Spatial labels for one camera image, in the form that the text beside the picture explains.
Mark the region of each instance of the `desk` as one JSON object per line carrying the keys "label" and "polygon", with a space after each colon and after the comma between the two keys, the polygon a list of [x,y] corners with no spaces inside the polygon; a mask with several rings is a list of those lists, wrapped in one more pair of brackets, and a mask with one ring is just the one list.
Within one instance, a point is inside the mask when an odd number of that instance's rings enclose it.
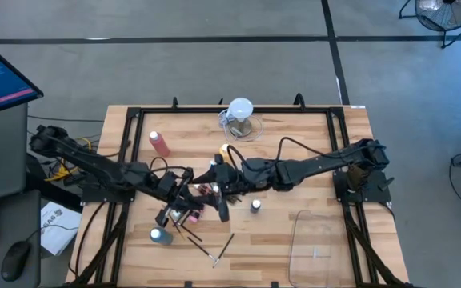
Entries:
{"label": "desk", "polygon": [[36,287],[40,283],[40,234],[31,239],[31,252],[21,277],[1,278],[1,263],[8,249],[40,227],[40,193],[26,185],[27,104],[0,111],[0,287]]}
{"label": "desk", "polygon": [[[108,108],[98,148],[100,154],[113,154],[119,151],[127,108],[128,106]],[[350,142],[372,138],[365,109],[346,106],[343,107],[343,112]],[[283,136],[290,136],[323,152],[331,151],[327,119],[324,115],[256,116],[263,121],[263,135],[253,142],[232,143],[245,158],[274,158],[279,140]],[[147,138],[149,132],[157,130],[162,133],[172,150],[171,156],[167,159],[169,165],[191,166],[195,175],[206,172],[214,153],[217,153],[218,148],[226,142],[216,120],[216,114],[146,114],[138,160],[150,162],[157,156]],[[130,139],[134,139],[134,129],[131,131]],[[127,151],[127,161],[130,161],[130,154],[131,152]],[[284,144],[284,159],[304,159],[313,156],[311,152],[294,143]],[[249,212],[251,200],[254,198],[260,198],[262,201],[262,208],[258,214]],[[270,286],[273,281],[279,282],[280,286],[290,286],[287,271],[291,231],[295,215],[300,210],[311,210],[322,215],[326,223],[338,231],[331,237],[331,244],[339,246],[339,252],[333,254],[333,258],[338,255],[339,268],[332,272],[332,277],[339,280],[340,286],[355,286],[343,228],[343,211],[335,199],[331,173],[308,178],[288,193],[268,191],[248,194],[243,196],[242,200],[241,203],[229,206],[229,222],[221,223],[216,211],[206,209],[198,224],[187,224],[188,228],[203,239],[202,245],[214,255],[218,255],[231,233],[235,233],[234,240],[222,260],[212,269],[212,261],[190,242],[182,240],[170,225],[167,229],[174,234],[172,246],[160,246],[149,239],[150,229],[155,226],[154,217],[163,204],[137,192],[134,203],[130,205],[118,286],[183,286],[185,281],[193,281],[194,286]],[[85,229],[97,206],[97,203],[92,203],[84,207],[80,231]],[[81,268],[90,262],[100,247],[107,207],[108,205],[105,205],[101,209],[87,233],[82,249]],[[379,204],[367,203],[364,208],[372,246],[398,278],[408,281],[391,215]],[[78,233],[74,250],[77,250],[80,235],[82,233]],[[308,238],[307,245],[320,240]],[[362,251],[359,251],[363,278],[367,281],[369,277],[366,261]],[[72,266],[75,260],[76,256],[73,254]],[[106,260],[105,281],[110,278],[112,261],[111,250]],[[73,279],[74,275],[69,273],[66,280],[69,282]]]}

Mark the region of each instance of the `fan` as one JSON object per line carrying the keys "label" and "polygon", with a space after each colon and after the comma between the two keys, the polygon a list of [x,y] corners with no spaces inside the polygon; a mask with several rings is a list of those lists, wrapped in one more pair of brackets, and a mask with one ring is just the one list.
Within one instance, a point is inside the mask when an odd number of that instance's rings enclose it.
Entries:
{"label": "fan", "polygon": [[461,36],[458,34],[446,43],[447,32],[461,28],[461,0],[415,0],[415,15],[403,16],[403,9],[411,0],[407,0],[399,11],[399,18],[417,17],[426,28],[443,32],[442,48],[453,44]]}

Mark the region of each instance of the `floor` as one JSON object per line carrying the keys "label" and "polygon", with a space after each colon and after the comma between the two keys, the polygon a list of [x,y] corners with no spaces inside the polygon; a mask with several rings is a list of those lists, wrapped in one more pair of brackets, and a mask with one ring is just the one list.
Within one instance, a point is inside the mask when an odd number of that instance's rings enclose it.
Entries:
{"label": "floor", "polygon": [[[395,177],[396,226],[411,282],[461,287],[461,201],[448,179],[449,159],[461,153],[461,41],[441,50],[436,32],[398,19],[403,2],[0,0],[0,53],[45,91],[30,103],[30,114],[45,117],[102,119],[110,104],[170,103],[174,96],[184,104],[238,96],[289,104],[300,92],[308,104],[365,105],[391,159],[387,173]],[[164,41],[258,35],[290,42]],[[102,128],[54,124],[73,136]],[[453,179],[461,193],[461,168]],[[42,262],[42,286],[62,283],[70,252]]]}

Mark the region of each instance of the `yellow cable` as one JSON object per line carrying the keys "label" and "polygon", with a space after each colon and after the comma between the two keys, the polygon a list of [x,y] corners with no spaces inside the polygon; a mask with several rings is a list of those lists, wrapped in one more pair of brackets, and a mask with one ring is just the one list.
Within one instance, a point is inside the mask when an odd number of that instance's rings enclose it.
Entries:
{"label": "yellow cable", "polygon": [[[87,144],[88,144],[88,149],[90,151],[92,151],[92,142],[90,142],[90,140],[88,140],[87,138],[84,138],[84,137],[81,137],[81,138],[77,138],[77,140],[83,140],[85,141]],[[66,168],[66,163],[65,163],[65,159],[60,159],[61,163],[60,163],[60,168],[58,169],[58,172],[56,172],[56,174],[51,177],[51,178],[47,178],[45,179],[44,181],[46,182],[51,182],[51,181],[58,181],[58,180],[62,180],[64,179],[65,177],[69,176],[72,174],[72,172],[75,172],[78,170],[78,167],[74,167],[73,169],[70,169],[68,170]]]}

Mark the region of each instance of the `pink bottle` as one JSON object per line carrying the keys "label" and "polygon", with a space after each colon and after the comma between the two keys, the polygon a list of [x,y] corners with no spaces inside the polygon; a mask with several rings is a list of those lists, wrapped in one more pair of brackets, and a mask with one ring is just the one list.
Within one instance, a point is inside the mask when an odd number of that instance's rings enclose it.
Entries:
{"label": "pink bottle", "polygon": [[162,157],[167,157],[170,155],[170,149],[168,149],[168,146],[165,143],[165,139],[163,136],[161,136],[160,133],[156,131],[152,131],[149,134],[149,141],[150,144],[156,149],[156,152],[158,152],[159,155]]}

